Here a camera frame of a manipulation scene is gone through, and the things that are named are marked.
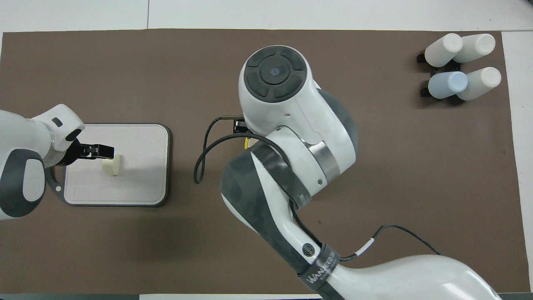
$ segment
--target white bottle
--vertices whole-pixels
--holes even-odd
[[[463,40],[455,33],[449,33],[429,45],[424,51],[428,64],[439,68],[447,64],[463,47]]]
[[[463,48],[454,56],[454,61],[465,63],[483,57],[494,50],[496,41],[490,34],[463,36]]]
[[[496,68],[487,67],[466,74],[468,85],[466,89],[457,95],[463,100],[475,99],[484,93],[497,87],[502,81],[502,75]]]

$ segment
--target black cable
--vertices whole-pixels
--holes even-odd
[[[243,119],[243,118],[244,118],[243,116],[233,116],[233,115],[224,115],[224,116],[220,116],[220,117],[215,118],[211,122],[211,124],[209,124],[209,126],[207,127],[207,130],[205,131],[204,145],[202,147],[202,151],[204,151],[205,148],[207,147],[207,137],[209,136],[209,132],[211,131],[211,128],[215,125],[216,122],[218,122],[220,120],[238,120],[238,119]],[[200,170],[199,181],[201,181],[203,179],[204,172],[205,172],[205,156],[204,156],[204,159],[202,159],[202,162],[201,162],[201,170]]]
[[[293,217],[298,226],[315,242],[317,245],[322,248],[322,242],[302,223],[298,214],[296,213],[296,208],[294,207],[294,202],[289,201],[290,210],[293,212]]]
[[[387,225],[383,225],[381,226],[375,233],[374,235],[372,236],[372,239],[376,239],[376,237],[385,229],[385,228],[389,228],[389,227],[395,227],[395,228],[398,228],[398,229],[401,229],[407,233],[409,233],[410,235],[414,236],[416,239],[418,239],[420,242],[424,243],[426,246],[428,246],[431,250],[433,250],[433,252],[435,252],[436,254],[438,255],[442,255],[441,252],[437,251],[435,249],[435,247],[433,247],[430,243],[426,242],[424,239],[422,239],[418,234],[412,232],[411,230],[403,227],[403,226],[400,226],[400,225],[394,225],[394,224],[387,224]],[[356,253],[352,254],[352,255],[348,255],[346,257],[341,257],[340,258],[340,261],[341,262],[347,262],[349,260],[352,260],[354,258],[356,258],[358,255],[357,255],[357,251]]]
[[[262,141],[263,143],[265,143],[265,144],[269,145],[270,147],[274,148],[274,150],[276,150],[279,153],[279,155],[281,155],[281,158],[290,167],[289,158],[287,157],[285,152],[276,143],[274,143],[273,141],[269,140],[266,137],[256,135],[254,133],[234,133],[232,135],[227,135],[225,137],[222,137],[222,138],[214,141],[213,143],[211,143],[211,145],[209,145],[209,147],[204,149],[202,154],[200,154],[200,157],[196,161],[195,169],[194,169],[194,173],[193,173],[193,180],[194,180],[194,182],[196,184],[199,184],[201,182],[201,180],[202,180],[202,178],[198,178],[198,167],[200,166],[200,163],[205,159],[205,156],[207,155],[207,153],[209,151],[211,151],[211,149],[213,149],[216,145],[222,143],[223,141],[227,141],[227,140],[235,139],[235,138],[254,138],[254,139]]]
[[[381,226],[377,231],[376,233],[374,233],[374,235],[372,236],[373,239],[375,239],[385,228],[389,228],[389,227],[394,227],[394,228],[398,228],[398,229],[401,229],[407,233],[409,233],[410,235],[414,236],[416,239],[418,239],[420,242],[424,243],[424,245],[428,246],[428,248],[430,248],[431,250],[433,250],[433,252],[435,252],[436,254],[438,255],[442,255],[441,252],[437,251],[435,249],[435,247],[433,247],[430,243],[426,242],[424,239],[422,239],[420,236],[418,236],[418,234],[412,232],[411,230],[405,228],[405,227],[402,227],[400,225],[395,225],[395,224],[387,224],[387,225],[383,225]]]

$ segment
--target velcro strap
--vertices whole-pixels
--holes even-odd
[[[298,278],[311,290],[317,290],[324,283],[338,264],[340,255],[330,246],[323,244],[317,259]]]
[[[263,164],[278,186],[301,209],[311,201],[311,194],[281,156],[265,143],[257,142],[250,148],[252,153]]]

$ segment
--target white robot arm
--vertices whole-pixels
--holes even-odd
[[[20,218],[40,203],[44,168],[78,158],[112,158],[114,149],[80,144],[85,124],[66,105],[26,119],[0,110],[0,220]]]
[[[231,212],[323,298],[500,299],[472,269],[444,256],[412,256],[365,269],[344,267],[335,250],[293,221],[295,209],[357,156],[351,117],[317,87],[308,62],[293,48],[266,47],[245,62],[239,97],[246,124],[276,143],[289,161],[262,142],[229,161],[220,190]]]

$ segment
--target brown tabletop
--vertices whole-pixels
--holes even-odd
[[[205,128],[241,112],[240,68],[271,44],[299,49],[359,129],[355,165],[301,210],[319,238],[348,255],[379,226],[397,223],[472,267],[497,292],[529,291],[501,34],[492,33],[492,54],[463,71],[492,66],[502,83],[461,105],[418,93],[430,75],[415,57],[444,34],[5,33],[0,109],[33,117],[64,103],[87,123],[161,123],[173,148],[170,194],[160,208],[73,207],[48,190],[30,215],[0,222],[0,293],[309,293],[220,198],[221,171],[243,141],[212,151],[204,182],[192,182]],[[212,138],[229,133],[226,121]],[[390,229],[345,265],[429,253]]]

